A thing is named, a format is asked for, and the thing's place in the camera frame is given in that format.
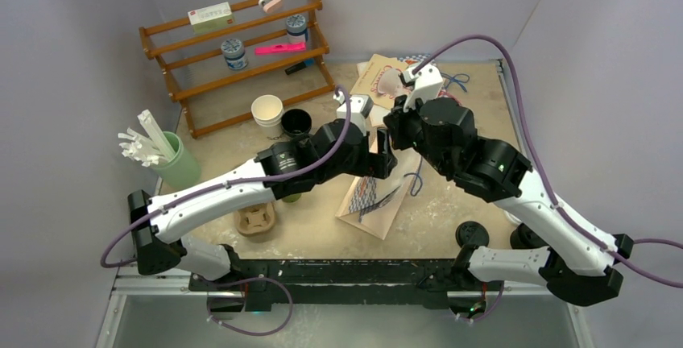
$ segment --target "black cup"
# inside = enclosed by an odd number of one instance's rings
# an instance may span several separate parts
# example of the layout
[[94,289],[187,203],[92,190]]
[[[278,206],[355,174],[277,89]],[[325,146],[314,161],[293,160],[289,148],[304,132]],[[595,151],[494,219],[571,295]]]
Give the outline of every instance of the black cup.
[[290,138],[310,132],[312,124],[311,115],[305,110],[290,109],[282,115],[282,130]]

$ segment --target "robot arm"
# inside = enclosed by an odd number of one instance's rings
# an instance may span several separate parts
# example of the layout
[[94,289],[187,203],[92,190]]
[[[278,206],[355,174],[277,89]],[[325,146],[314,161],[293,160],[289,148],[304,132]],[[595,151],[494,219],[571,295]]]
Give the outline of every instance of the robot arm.
[[[623,277],[612,268],[614,258],[565,222],[545,196],[529,160],[509,143],[479,136],[471,110],[452,99],[436,98],[433,83],[441,83],[441,74],[431,64],[414,75],[408,68],[401,77],[414,90],[396,98],[384,118],[392,147],[415,149],[446,180],[512,213],[549,244],[534,250],[465,245],[454,268],[483,282],[543,285],[576,305],[617,296]],[[581,228],[628,258],[632,248],[628,236],[600,230],[559,200]]]
[[[343,96],[336,99],[341,103],[337,119],[323,125],[314,135],[301,135],[291,141],[274,143],[234,170],[178,193],[149,197],[145,192],[137,191],[129,195],[131,222],[148,212],[161,212],[148,224],[133,231],[139,273],[150,275],[175,267],[215,280],[230,272],[230,259],[223,246],[210,245],[188,235],[198,226],[238,209],[308,192],[315,185],[342,173],[380,179],[388,177],[396,166],[388,134],[379,130],[378,153],[370,152],[365,119],[372,109],[372,100],[368,96],[353,96],[350,100],[352,123],[344,142],[322,166],[286,181],[230,185],[230,180],[294,172],[320,159],[337,142],[344,125],[345,100]],[[198,193],[216,184],[225,187]],[[182,197],[192,198],[170,205]]]

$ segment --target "jar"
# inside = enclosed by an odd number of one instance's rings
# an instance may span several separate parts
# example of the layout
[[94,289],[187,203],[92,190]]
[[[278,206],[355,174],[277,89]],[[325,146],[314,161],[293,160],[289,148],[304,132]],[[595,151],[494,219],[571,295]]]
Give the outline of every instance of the jar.
[[239,39],[226,40],[221,44],[221,51],[228,67],[233,70],[242,70],[249,64],[244,54],[244,43]]
[[287,17],[284,24],[287,27],[287,38],[290,44],[308,42],[308,24],[302,14]]

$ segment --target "green object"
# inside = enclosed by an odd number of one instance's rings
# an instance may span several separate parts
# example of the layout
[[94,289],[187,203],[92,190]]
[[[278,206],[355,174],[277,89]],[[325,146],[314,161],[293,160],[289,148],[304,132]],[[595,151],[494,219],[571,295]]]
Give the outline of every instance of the green object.
[[283,197],[281,199],[281,201],[283,201],[285,203],[294,203],[295,201],[298,201],[300,197],[301,197],[300,193],[295,193],[295,194],[289,195],[288,197]]
[[164,183],[168,183],[176,190],[192,187],[201,175],[199,163],[175,133],[164,132],[164,136],[176,154],[168,163],[152,165],[150,168],[159,174]]

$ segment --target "beige tabletop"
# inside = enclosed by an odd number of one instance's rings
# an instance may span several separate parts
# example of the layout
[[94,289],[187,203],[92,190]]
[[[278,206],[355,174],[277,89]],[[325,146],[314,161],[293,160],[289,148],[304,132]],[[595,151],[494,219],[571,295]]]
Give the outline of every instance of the beige tabletop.
[[[221,62],[214,63],[213,68]],[[517,146],[506,99],[496,65],[444,64],[443,73],[468,73],[468,93],[455,84],[449,91],[473,110],[480,135],[497,138]],[[202,69],[194,69],[194,76]],[[355,64],[329,64],[334,80],[351,89],[358,78]],[[191,99],[193,117],[198,126],[243,113],[262,94],[281,98],[300,93],[300,89],[315,89],[324,84],[320,72],[307,68],[291,76],[271,72],[258,78],[238,82]],[[296,106],[313,117],[313,131],[334,119],[337,103],[321,96]],[[177,134],[202,166],[201,180],[208,180],[232,170],[268,148],[268,141],[253,121],[244,122],[199,139],[192,139],[184,118]],[[465,221],[482,223],[491,237],[490,247],[509,248],[514,226],[503,211],[484,201],[468,196],[447,182],[429,166],[423,166],[424,187],[417,197],[406,195],[386,239],[381,240],[334,217],[352,176],[338,176],[306,193],[296,203],[277,201],[277,224],[266,234],[246,238],[234,228],[233,214],[207,223],[192,233],[211,243],[228,243],[241,258],[258,259],[418,259],[454,258],[460,248],[454,232]],[[172,192],[163,185],[161,193]]]

